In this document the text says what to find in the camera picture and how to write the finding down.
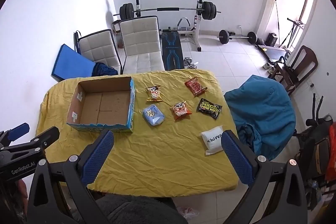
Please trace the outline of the open cardboard box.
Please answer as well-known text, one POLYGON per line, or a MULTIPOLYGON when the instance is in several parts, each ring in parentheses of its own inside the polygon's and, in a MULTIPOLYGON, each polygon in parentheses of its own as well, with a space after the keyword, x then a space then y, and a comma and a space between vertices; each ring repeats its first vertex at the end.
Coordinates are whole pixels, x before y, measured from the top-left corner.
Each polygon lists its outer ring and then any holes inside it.
POLYGON ((78 131, 133 132, 134 80, 128 77, 80 81, 66 123, 78 131))

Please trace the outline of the white padded chair left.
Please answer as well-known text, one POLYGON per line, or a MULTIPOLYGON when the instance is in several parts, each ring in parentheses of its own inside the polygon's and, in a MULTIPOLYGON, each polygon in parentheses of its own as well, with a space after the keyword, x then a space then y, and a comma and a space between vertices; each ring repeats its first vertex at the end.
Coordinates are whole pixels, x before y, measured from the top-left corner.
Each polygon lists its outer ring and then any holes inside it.
POLYGON ((118 74, 122 73, 120 56, 111 29, 101 30, 86 36, 81 36, 80 31, 74 34, 75 50, 95 63, 103 63, 108 67, 116 69, 118 74))

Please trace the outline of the weight bench rack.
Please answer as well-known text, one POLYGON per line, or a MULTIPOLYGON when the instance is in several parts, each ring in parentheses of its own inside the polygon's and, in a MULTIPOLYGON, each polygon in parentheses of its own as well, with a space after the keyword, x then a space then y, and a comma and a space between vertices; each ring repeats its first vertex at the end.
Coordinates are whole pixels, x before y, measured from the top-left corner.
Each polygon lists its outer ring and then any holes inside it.
MULTIPOLYGON (((201 4, 203 3, 203 0, 197 0, 197 5, 196 8, 201 8, 201 4)), ((135 0, 135 9, 141 9, 141 5, 139 0, 135 0)), ((197 15, 195 12, 195 16, 194 16, 194 25, 191 26, 191 30, 188 31, 178 31, 179 34, 181 35, 185 35, 185 36, 190 36, 197 48, 198 52, 202 51, 201 45, 199 43, 199 31, 200 31, 200 27, 201 27, 201 20, 202 17, 201 15, 197 15)))

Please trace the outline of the blue foam mat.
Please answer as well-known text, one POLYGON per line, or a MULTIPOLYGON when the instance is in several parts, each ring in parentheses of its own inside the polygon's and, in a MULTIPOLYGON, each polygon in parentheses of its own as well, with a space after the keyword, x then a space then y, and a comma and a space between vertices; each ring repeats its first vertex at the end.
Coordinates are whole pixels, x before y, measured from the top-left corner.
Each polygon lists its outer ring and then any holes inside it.
POLYGON ((93 61, 78 54, 66 44, 60 47, 51 75, 59 81, 78 77, 91 77, 93 61))

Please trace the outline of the black shoe wipes pack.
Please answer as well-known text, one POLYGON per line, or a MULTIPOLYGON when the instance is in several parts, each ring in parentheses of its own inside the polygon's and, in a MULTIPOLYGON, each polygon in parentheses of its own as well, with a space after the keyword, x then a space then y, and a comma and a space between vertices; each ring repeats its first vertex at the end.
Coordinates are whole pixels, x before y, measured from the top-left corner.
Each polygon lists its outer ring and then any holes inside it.
POLYGON ((221 113, 222 105, 218 105, 210 102, 205 98, 201 98, 197 106, 197 112, 209 115, 214 120, 217 120, 219 114, 221 113))

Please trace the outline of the orange panda snack bag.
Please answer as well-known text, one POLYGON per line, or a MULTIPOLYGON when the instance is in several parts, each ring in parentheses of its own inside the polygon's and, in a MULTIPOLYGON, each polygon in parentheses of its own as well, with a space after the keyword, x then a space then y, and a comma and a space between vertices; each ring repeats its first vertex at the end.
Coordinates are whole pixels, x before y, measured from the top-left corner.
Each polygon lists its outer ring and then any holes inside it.
POLYGON ((192 114, 192 112, 187 107, 186 101, 176 103, 175 105, 170 107, 170 110, 172 111, 175 120, 184 118, 192 114))

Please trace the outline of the white padded chair right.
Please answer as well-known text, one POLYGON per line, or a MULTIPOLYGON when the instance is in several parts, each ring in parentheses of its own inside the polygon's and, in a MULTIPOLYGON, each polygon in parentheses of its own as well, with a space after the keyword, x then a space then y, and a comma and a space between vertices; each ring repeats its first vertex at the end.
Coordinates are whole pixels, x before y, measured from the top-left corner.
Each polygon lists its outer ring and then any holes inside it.
POLYGON ((163 71, 159 24, 156 16, 122 20, 121 38, 125 51, 124 74, 163 71))

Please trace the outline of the barbell on rack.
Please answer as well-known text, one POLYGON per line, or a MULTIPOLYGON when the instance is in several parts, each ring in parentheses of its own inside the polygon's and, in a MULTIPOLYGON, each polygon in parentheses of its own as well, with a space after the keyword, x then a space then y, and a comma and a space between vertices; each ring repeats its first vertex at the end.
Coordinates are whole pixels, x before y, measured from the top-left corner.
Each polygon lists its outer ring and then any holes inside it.
POLYGON ((119 16, 121 20, 132 19, 135 15, 140 16, 142 12, 175 12, 175 11, 195 11, 197 15, 201 15, 204 20, 213 20, 221 11, 218 11, 217 6, 212 2, 203 2, 201 8, 182 8, 182 7, 157 7, 152 9, 134 9, 132 3, 123 4, 119 13, 113 16, 119 16))

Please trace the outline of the red snack bag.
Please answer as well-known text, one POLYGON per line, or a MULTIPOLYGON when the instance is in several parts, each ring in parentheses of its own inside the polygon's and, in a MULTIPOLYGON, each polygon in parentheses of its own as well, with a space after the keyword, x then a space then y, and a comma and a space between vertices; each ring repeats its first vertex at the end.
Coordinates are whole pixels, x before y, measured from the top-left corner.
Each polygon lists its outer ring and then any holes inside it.
POLYGON ((199 96, 207 90, 207 87, 203 87, 198 81, 197 77, 187 80, 185 85, 189 88, 194 96, 199 96))

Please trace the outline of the yellow panda snack bag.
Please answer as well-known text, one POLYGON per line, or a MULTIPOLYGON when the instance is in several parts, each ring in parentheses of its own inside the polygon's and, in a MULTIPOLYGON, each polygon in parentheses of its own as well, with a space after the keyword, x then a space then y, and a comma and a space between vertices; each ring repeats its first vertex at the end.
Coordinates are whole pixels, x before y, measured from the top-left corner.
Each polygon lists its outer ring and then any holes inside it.
POLYGON ((161 97, 161 86, 155 85, 146 88, 147 91, 147 102, 162 102, 163 99, 161 97))

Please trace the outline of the white pillow pack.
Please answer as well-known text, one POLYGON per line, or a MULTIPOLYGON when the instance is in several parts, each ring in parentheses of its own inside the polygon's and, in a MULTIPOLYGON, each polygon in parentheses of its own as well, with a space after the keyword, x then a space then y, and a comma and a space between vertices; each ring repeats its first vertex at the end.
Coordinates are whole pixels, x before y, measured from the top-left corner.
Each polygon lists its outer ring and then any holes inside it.
POLYGON ((206 146, 205 155, 213 155, 222 151, 222 126, 216 126, 208 131, 204 131, 201 133, 202 140, 206 146))

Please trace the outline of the light blue tissue pack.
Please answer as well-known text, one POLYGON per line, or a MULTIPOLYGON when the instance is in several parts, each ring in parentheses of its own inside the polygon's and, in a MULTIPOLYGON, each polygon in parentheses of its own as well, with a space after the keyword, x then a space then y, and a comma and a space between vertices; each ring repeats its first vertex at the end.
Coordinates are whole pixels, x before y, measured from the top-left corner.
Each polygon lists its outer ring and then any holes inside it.
POLYGON ((151 126, 160 125, 165 120, 164 114, 154 104, 143 109, 143 117, 151 126))

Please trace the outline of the barbell on floor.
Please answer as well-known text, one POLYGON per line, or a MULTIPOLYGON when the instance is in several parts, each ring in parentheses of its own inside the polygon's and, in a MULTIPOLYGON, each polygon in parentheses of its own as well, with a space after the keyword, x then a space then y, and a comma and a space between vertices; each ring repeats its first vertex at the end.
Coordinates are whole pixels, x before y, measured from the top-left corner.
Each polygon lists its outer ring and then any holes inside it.
POLYGON ((221 30, 217 38, 219 38, 222 44, 227 44, 232 39, 247 39, 250 44, 256 44, 257 42, 257 35, 253 31, 249 32, 247 36, 237 36, 226 30, 221 30))

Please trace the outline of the black exercise bike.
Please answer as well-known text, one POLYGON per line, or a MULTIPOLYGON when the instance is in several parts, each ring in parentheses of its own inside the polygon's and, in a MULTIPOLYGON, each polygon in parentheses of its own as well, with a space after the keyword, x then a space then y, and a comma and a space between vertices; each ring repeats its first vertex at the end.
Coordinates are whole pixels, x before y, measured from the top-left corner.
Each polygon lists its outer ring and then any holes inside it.
POLYGON ((307 209, 312 211, 323 193, 321 189, 335 185, 335 178, 327 177, 327 167, 331 159, 329 129, 333 124, 330 115, 319 117, 323 97, 316 101, 313 94, 312 117, 306 120, 307 129, 295 133, 299 142, 299 152, 295 156, 303 179, 307 209))

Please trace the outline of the dark blue fuzzy cloth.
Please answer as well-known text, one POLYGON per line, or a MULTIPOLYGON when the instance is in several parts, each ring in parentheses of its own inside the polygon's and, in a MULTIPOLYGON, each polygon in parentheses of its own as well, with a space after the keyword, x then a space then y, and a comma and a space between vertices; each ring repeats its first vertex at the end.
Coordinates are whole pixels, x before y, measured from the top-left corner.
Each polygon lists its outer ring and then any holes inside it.
POLYGON ((118 71, 113 67, 109 67, 108 65, 97 62, 95 63, 92 70, 92 77, 97 76, 115 76, 118 75, 118 71))

